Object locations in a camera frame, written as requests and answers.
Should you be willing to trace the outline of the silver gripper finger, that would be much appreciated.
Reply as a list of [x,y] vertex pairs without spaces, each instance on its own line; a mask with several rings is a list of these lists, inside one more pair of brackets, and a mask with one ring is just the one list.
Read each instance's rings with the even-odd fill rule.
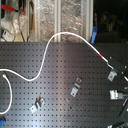
[[118,90],[111,90],[110,91],[110,99],[111,100],[118,100],[123,99],[124,95],[122,92],[119,92]]
[[108,77],[107,77],[107,79],[112,82],[113,79],[114,79],[116,76],[117,76],[117,72],[115,72],[114,70],[111,70],[110,73],[109,73],[109,75],[108,75]]

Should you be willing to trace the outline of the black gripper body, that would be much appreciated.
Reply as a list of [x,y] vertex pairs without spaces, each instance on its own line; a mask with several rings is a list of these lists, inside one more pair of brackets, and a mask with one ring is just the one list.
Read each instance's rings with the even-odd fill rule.
[[128,81],[128,67],[121,62],[110,58],[107,65],[111,68],[111,70],[114,70],[118,74],[121,74],[124,76],[125,80]]

